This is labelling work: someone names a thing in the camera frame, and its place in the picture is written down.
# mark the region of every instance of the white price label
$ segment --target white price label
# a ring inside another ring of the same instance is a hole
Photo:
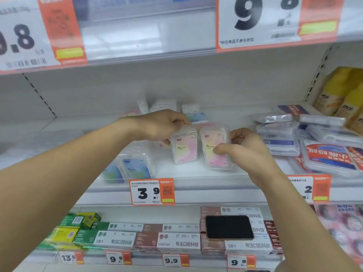
[[[71,251],[59,252],[58,256],[59,256],[61,263],[67,263],[67,264],[76,264],[77,263],[75,252],[71,252]]]
[[[37,0],[0,0],[0,71],[60,65]]]
[[[289,176],[290,181],[295,186],[296,190],[302,195],[307,203],[314,203],[313,201],[313,184],[314,178],[312,176]]]
[[[157,180],[130,181],[134,205],[161,205],[160,184]]]
[[[299,42],[302,0],[217,0],[221,49]]]
[[[124,265],[122,252],[106,251],[107,264]]]
[[[247,268],[247,256],[227,256],[227,268],[245,269]]]
[[[182,267],[180,254],[163,254],[163,263],[166,267]]]

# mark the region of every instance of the right hand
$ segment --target right hand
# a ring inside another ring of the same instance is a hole
[[[271,179],[285,176],[258,134],[241,128],[231,131],[230,138],[232,144],[221,143],[213,152],[230,155],[258,187],[262,188]]]

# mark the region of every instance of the left hand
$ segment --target left hand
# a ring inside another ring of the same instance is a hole
[[[152,112],[139,116],[128,117],[133,121],[133,140],[167,140],[183,125],[192,125],[185,114],[170,109]]]

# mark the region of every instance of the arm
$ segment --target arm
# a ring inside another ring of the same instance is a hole
[[[288,271],[361,272],[320,223],[294,185],[281,171],[261,138],[249,129],[231,132],[233,144],[221,144],[265,194],[278,230]]]
[[[190,124],[186,116],[171,110],[120,118],[1,170],[2,216],[14,222],[11,229],[0,224],[2,271],[11,272],[41,243],[125,146],[165,140],[184,123]]]

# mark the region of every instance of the smartphone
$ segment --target smartphone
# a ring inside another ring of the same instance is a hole
[[[206,216],[208,239],[252,240],[254,238],[248,216]]]

